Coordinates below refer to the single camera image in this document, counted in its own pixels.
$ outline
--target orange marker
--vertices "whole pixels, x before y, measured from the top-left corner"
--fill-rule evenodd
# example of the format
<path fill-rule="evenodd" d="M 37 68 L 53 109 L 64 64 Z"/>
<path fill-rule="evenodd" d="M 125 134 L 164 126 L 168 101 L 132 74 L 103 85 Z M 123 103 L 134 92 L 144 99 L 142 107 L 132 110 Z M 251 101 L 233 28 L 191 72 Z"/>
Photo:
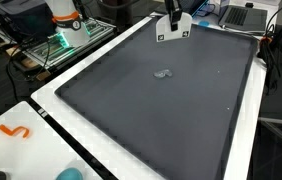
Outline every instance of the orange marker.
<path fill-rule="evenodd" d="M 16 133 L 18 133 L 18 131 L 25 131 L 23 134 L 23 138 L 26 138 L 29 135 L 29 129 L 23 126 L 18 126 L 17 128 L 10 130 L 9 128 L 7 128 L 5 125 L 1 124 L 0 125 L 0 130 L 3 131 L 5 134 L 9 135 L 9 136 L 13 136 Z"/>

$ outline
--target teal object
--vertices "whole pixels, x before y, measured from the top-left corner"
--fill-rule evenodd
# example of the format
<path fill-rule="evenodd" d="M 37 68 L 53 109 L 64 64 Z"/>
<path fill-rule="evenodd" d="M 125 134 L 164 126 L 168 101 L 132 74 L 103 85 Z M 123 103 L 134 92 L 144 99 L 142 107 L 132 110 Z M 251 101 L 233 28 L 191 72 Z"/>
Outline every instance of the teal object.
<path fill-rule="evenodd" d="M 203 26 L 203 27 L 208 27 L 209 26 L 209 22 L 208 21 L 200 21 L 199 22 L 199 26 Z"/>
<path fill-rule="evenodd" d="M 83 177 L 78 169 L 68 168 L 59 174 L 57 180 L 83 180 Z"/>

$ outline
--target white table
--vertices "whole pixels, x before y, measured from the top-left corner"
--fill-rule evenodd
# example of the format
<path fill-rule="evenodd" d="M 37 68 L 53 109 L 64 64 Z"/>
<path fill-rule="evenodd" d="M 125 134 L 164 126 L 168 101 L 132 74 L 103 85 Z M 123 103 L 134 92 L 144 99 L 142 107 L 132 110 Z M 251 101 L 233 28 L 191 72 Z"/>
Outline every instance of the white table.
<path fill-rule="evenodd" d="M 269 11 L 269 15 L 272 16 L 277 7 L 268 6 L 269 5 L 264 5 L 264 8 L 273 9 Z M 140 21 L 138 24 L 134 25 L 129 30 L 90 56 L 86 57 L 81 62 L 31 95 L 35 102 L 46 110 L 47 113 L 49 113 L 120 180 L 151 180 L 163 178 L 105 135 L 83 116 L 75 112 L 71 107 L 59 99 L 54 94 L 54 91 L 103 54 L 111 50 L 137 29 L 142 27 L 150 19 L 151 18 L 145 18 Z M 224 177 L 226 180 L 246 179 L 265 81 L 265 74 L 266 70 L 262 64 L 262 60 L 254 58 L 228 159 Z"/>
<path fill-rule="evenodd" d="M 0 131 L 0 171 L 11 180 L 52 180 L 66 168 L 77 168 L 86 180 L 102 178 L 36 113 L 21 102 L 0 116 L 0 125 L 11 130 L 24 126 L 23 132 L 7 136 Z"/>

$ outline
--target gray mat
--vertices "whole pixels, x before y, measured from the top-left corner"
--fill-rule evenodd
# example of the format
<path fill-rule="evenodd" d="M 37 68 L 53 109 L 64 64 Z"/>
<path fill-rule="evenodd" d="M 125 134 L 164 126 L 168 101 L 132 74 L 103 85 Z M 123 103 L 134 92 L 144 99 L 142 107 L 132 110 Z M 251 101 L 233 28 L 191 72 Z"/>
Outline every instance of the gray mat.
<path fill-rule="evenodd" d="M 221 179 L 257 43 L 197 26 L 157 43 L 155 23 L 56 94 L 163 177 Z"/>

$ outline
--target laptop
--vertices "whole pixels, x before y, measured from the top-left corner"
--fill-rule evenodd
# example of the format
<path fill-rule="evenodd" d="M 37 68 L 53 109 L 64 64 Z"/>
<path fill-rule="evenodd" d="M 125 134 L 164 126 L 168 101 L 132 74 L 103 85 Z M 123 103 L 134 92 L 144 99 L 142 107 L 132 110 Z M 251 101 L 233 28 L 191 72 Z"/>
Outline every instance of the laptop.
<path fill-rule="evenodd" d="M 247 32 L 265 32 L 268 14 L 266 10 L 232 6 L 229 2 L 230 0 L 221 0 L 220 3 L 221 27 Z"/>
<path fill-rule="evenodd" d="M 180 5 L 183 12 L 189 13 L 191 16 L 194 16 L 200 9 L 207 5 L 209 0 L 180 0 Z M 168 14 L 165 7 L 165 3 L 158 6 L 154 12 L 159 14 Z"/>

